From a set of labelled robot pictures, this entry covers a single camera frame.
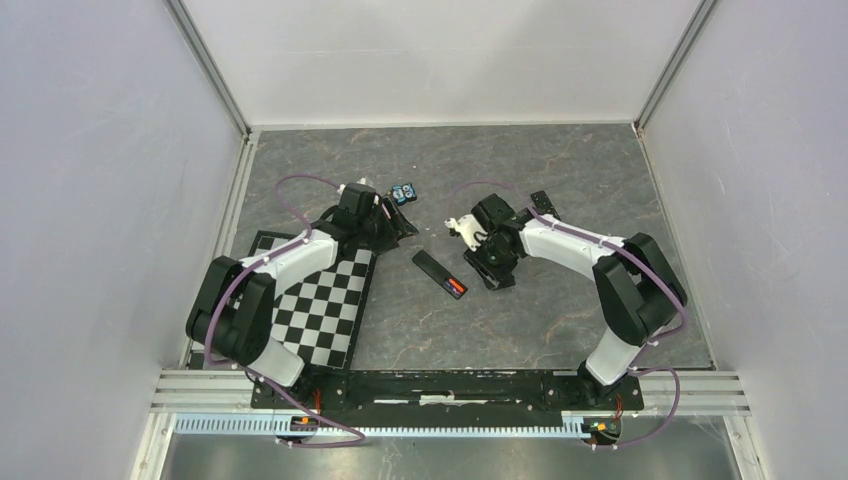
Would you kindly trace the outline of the orange battery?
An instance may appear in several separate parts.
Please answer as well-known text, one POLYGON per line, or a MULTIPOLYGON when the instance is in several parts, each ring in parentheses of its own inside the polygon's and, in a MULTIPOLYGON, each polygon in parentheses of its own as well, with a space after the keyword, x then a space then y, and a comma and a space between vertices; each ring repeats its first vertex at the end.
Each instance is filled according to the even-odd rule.
POLYGON ((454 278, 448 278, 448 279, 446 280, 446 282, 450 282, 450 283, 451 283, 451 284, 453 284, 456 288, 461 289, 461 290, 463 291, 463 294, 465 293, 465 291, 466 291, 465 287, 464 287, 464 286, 463 286, 460 282, 458 282, 456 279, 454 279, 454 278))

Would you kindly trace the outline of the black remote control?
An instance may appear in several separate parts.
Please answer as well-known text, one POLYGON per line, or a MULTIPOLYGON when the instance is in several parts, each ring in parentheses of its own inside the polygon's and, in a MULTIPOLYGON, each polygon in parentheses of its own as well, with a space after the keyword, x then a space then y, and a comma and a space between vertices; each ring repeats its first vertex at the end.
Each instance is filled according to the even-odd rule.
MULTIPOLYGON (((420 250, 420 251, 416 252, 412 256, 412 262, 419 269, 421 269, 430 279, 432 279, 436 284, 438 284, 443 290, 445 290, 443 288, 443 283, 446 282, 446 280, 448 278, 454 278, 458 282, 460 282, 450 271, 448 271, 441 263, 439 263, 437 260, 435 260, 425 250, 420 250)), ((468 292, 468 288, 463 283, 461 283, 461 284, 466 289, 465 293, 462 295, 462 297, 463 297, 468 292)))

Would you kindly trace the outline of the purple battery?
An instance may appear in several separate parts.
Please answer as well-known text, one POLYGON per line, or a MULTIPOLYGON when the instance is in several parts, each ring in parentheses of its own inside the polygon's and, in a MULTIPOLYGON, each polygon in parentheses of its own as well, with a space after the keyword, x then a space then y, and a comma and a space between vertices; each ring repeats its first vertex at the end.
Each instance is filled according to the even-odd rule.
POLYGON ((450 282, 444 282, 443 288, 455 299, 459 299, 463 295, 463 291, 461 289, 456 288, 450 282))

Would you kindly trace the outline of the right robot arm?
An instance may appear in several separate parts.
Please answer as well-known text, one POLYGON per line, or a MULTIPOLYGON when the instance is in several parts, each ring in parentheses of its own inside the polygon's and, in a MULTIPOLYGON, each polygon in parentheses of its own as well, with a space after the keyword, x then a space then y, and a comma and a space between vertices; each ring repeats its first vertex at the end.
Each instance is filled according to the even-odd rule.
POLYGON ((547 194, 514 210, 491 194, 470 213, 445 225, 466 245, 464 260, 489 290, 515 284, 519 260, 548 260, 591 280, 606 330, 577 370, 577 392, 591 408, 602 408, 618 393, 623 377, 654 335, 687 304, 687 294, 653 237, 606 237, 561 221, 547 194))

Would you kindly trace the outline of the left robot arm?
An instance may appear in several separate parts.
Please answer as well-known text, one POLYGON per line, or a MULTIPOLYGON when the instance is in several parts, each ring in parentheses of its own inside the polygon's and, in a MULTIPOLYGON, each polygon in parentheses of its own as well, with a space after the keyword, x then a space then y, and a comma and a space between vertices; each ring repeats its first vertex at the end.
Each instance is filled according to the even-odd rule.
POLYGON ((185 325, 208 363, 229 361, 253 371, 275 383, 290 407, 312 399, 314 381, 302 373, 304 360, 271 337, 276 297, 360 249, 382 254, 418 232, 390 196, 359 183, 339 191, 338 203, 287 243, 241 260, 215 258, 185 325))

